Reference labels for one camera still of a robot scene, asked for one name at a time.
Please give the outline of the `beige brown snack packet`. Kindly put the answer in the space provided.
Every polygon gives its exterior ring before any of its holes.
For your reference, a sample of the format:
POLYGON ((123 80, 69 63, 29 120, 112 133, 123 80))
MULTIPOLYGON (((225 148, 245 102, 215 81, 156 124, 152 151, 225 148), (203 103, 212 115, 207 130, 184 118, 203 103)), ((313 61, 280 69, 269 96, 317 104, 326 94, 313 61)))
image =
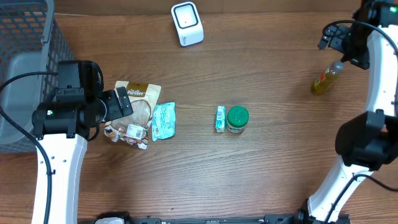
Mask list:
POLYGON ((149 128, 161 86, 128 81, 117 81, 115 84, 115 88, 122 86, 126 88, 133 114, 108 121, 104 126, 104 134, 113 142, 121 140, 139 149, 147 149, 149 128))

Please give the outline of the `silver capped amber bottle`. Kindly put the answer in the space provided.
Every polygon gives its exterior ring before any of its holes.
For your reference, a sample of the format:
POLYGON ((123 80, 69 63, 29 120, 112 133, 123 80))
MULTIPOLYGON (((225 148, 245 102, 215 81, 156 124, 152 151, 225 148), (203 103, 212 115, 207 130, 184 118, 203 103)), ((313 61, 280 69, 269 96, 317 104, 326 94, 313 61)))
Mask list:
POLYGON ((334 83, 345 65, 340 60, 336 60, 324 70, 324 72, 313 82, 311 91, 315 95, 323 95, 331 84, 334 83))

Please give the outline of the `teal snack packet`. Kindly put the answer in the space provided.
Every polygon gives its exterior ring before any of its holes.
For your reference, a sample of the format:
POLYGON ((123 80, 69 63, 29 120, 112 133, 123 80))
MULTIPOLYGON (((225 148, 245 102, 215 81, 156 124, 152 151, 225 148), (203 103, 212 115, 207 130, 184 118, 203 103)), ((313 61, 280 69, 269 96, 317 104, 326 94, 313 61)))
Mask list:
POLYGON ((156 105, 152 118, 152 140, 168 139, 175 135, 175 102, 156 105))

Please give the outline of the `teal Kleenex tissue pack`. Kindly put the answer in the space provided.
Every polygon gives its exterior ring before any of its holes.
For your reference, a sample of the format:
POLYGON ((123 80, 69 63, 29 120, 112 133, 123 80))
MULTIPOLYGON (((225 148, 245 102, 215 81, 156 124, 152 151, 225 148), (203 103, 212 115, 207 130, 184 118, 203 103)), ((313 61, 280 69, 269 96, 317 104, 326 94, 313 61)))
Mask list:
POLYGON ((225 132, 226 109, 224 106, 218 106, 216 110, 215 129, 217 133, 225 132))

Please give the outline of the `green lid jar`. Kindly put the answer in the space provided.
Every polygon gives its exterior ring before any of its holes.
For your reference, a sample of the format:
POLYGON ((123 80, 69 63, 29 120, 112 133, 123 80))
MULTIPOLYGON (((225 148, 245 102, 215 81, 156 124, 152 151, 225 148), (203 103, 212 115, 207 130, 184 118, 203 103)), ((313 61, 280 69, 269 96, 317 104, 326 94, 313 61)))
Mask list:
POLYGON ((226 128, 231 133, 241 133, 244 131, 249 121, 249 112, 243 106, 230 108, 226 116, 226 128))

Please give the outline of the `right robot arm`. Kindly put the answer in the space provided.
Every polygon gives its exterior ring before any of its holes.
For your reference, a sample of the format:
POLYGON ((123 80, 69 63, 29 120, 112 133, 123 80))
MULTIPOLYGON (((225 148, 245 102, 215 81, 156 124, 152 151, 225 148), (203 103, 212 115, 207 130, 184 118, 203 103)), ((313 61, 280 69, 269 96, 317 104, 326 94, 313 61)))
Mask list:
POLYGON ((327 24, 318 44, 369 70, 366 106, 336 135, 336 162, 318 190, 284 223, 349 223, 340 211, 357 187, 397 157, 397 4, 362 1, 350 20, 327 24))

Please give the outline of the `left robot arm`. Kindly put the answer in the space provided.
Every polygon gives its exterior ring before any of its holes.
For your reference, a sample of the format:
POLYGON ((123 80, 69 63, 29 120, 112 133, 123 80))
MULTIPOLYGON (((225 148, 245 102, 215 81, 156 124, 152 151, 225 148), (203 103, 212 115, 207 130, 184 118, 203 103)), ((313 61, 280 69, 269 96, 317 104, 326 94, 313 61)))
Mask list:
POLYGON ((32 223, 76 223, 80 173, 90 130, 133 113, 124 87, 104 90, 99 65, 89 60, 58 63, 54 100, 33 112, 33 134, 44 151, 38 170, 32 223))

